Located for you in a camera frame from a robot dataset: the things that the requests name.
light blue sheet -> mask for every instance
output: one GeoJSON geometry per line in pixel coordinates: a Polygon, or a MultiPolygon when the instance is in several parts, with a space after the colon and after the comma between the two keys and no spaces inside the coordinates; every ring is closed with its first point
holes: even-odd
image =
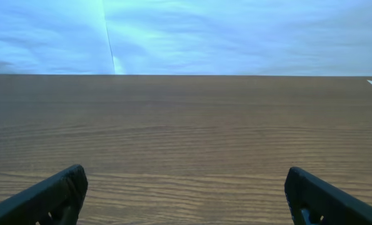
{"type": "Polygon", "coordinates": [[[47,2],[1,1],[0,73],[372,76],[372,0],[47,2]]]}

white backdrop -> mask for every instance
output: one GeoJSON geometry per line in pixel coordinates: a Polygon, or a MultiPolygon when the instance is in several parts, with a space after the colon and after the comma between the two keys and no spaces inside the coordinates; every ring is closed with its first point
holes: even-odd
{"type": "Polygon", "coordinates": [[[0,73],[372,76],[372,0],[0,0],[0,73]]]}

wood grain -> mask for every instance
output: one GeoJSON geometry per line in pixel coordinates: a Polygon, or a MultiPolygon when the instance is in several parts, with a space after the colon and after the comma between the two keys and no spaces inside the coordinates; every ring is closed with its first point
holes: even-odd
{"type": "Polygon", "coordinates": [[[79,224],[291,224],[291,166],[372,205],[367,79],[0,75],[0,201],[79,163],[79,224]]]}

table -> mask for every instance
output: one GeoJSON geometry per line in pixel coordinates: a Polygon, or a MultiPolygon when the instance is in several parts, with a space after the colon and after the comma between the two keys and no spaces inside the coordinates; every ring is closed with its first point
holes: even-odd
{"type": "Polygon", "coordinates": [[[78,224],[291,224],[299,166],[372,205],[367,79],[0,75],[0,201],[81,164],[78,224]]]}

